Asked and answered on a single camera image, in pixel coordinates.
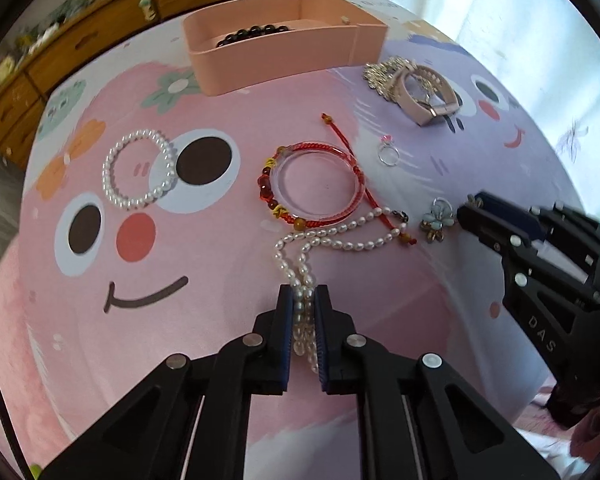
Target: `blue flower charm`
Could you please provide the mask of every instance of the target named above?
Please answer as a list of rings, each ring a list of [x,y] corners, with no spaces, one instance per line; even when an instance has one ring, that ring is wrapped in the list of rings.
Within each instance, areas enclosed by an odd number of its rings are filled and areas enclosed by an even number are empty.
[[[437,198],[433,201],[431,212],[422,216],[420,228],[427,233],[427,242],[432,243],[433,240],[441,242],[445,239],[443,227],[451,227],[455,223],[451,204],[444,198]]]
[[[159,115],[171,110],[184,94],[200,93],[200,86],[191,69],[183,72],[167,72],[158,78],[158,85],[160,89],[149,95],[140,106],[142,108],[157,106]]]

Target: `cartoon eye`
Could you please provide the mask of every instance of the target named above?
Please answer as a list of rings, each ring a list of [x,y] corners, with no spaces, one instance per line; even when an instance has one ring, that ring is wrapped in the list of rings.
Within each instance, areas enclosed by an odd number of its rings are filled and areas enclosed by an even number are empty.
[[[462,117],[473,117],[475,114],[477,114],[478,108],[475,106],[475,101],[469,95],[469,92],[467,92],[455,81],[451,81],[451,79],[449,79],[448,77],[446,78],[446,80],[451,85],[451,88],[454,89],[454,92],[456,92],[458,104],[460,105],[458,115],[461,115]]]
[[[93,263],[104,232],[100,198],[85,192],[71,200],[56,226],[54,252],[65,276],[80,276]]]
[[[240,151],[235,141],[220,130],[192,130],[171,141],[176,153],[178,179],[156,203],[172,213],[195,213],[220,200],[229,191],[240,170]],[[164,159],[154,160],[149,187],[166,177]]]
[[[478,89],[478,91],[484,97],[486,97],[492,105],[505,112],[509,110],[508,99],[504,97],[504,94],[498,90],[494,84],[488,82],[485,78],[479,75],[472,75],[471,81],[474,83],[474,86]]]

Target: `black eye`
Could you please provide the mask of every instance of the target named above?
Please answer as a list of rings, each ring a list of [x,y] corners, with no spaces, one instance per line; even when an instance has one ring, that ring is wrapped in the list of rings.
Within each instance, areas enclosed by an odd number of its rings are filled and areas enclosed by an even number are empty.
[[[224,139],[202,137],[180,152],[176,173],[187,184],[204,186],[223,176],[231,160],[232,150]]]
[[[499,103],[500,99],[498,99],[498,95],[494,92],[490,86],[482,81],[476,81],[475,87],[484,95],[487,99],[493,101],[494,103]]]
[[[100,210],[93,204],[87,204],[75,214],[69,227],[69,247],[74,254],[84,254],[91,249],[100,232]]]

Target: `black bead bracelet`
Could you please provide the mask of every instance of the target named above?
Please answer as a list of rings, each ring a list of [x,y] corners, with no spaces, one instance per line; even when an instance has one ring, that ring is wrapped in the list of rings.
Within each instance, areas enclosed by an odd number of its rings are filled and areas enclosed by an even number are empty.
[[[236,41],[248,40],[249,38],[258,38],[259,36],[267,36],[268,34],[275,34],[276,32],[286,32],[291,30],[286,25],[280,25],[276,27],[275,25],[265,25],[261,27],[259,25],[253,25],[249,30],[246,28],[241,28],[235,34],[229,34],[222,41],[218,41],[216,47],[225,46],[228,44],[235,43]]]

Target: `silver ring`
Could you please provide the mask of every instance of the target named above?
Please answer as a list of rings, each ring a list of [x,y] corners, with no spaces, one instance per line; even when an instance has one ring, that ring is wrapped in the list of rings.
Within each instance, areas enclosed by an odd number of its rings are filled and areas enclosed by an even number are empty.
[[[386,155],[382,155],[385,150],[390,150],[395,153],[395,160],[389,160]],[[391,136],[383,136],[381,139],[380,147],[378,148],[378,158],[385,166],[397,166],[400,162],[400,152],[398,148],[394,146],[394,142]]]

